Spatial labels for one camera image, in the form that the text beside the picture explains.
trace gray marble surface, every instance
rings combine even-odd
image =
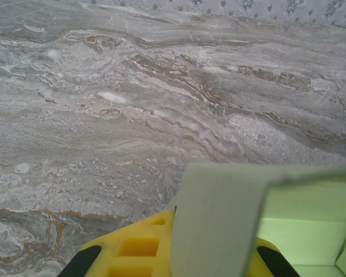
[[[0,1],[0,276],[55,276],[202,160],[346,164],[346,28]]]

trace patterned wallpaper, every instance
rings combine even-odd
[[[91,4],[227,14],[346,26],[346,0],[79,0]]]

